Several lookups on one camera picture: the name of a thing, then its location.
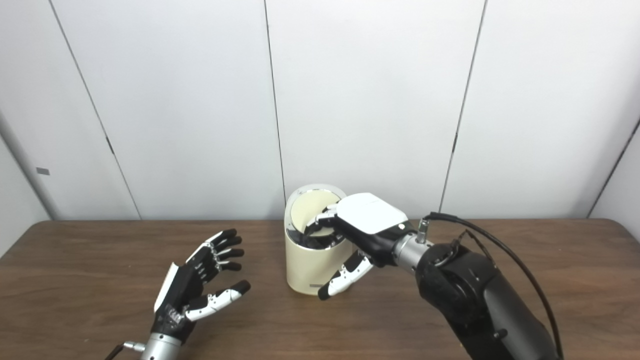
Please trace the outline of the black white robot left hand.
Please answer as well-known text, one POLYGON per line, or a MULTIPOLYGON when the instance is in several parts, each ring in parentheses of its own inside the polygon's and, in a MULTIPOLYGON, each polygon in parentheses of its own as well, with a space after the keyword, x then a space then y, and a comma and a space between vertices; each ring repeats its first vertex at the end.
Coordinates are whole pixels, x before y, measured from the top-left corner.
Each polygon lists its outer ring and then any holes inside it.
POLYGON ((244 255, 244 250, 236 248, 241 243, 237 230, 228 228, 206 239, 183 264, 170 264, 153 306, 151 333, 183 345, 198 321, 244 296, 251 289, 247 280, 213 293, 204 289, 221 272, 242 269, 231 261, 244 255))

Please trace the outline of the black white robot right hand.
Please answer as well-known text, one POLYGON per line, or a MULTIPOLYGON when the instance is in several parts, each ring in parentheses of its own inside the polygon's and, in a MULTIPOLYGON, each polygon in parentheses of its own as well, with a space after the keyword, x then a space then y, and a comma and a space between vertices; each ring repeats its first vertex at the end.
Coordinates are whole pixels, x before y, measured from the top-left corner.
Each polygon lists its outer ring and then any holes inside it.
POLYGON ((349 289, 373 267, 397 267, 394 248, 407 236, 417 234, 402 210, 372 193, 351 194, 327 205, 307 223, 303 234, 308 236, 320 228, 332 228, 357 248, 318 289, 322 301, 349 289))

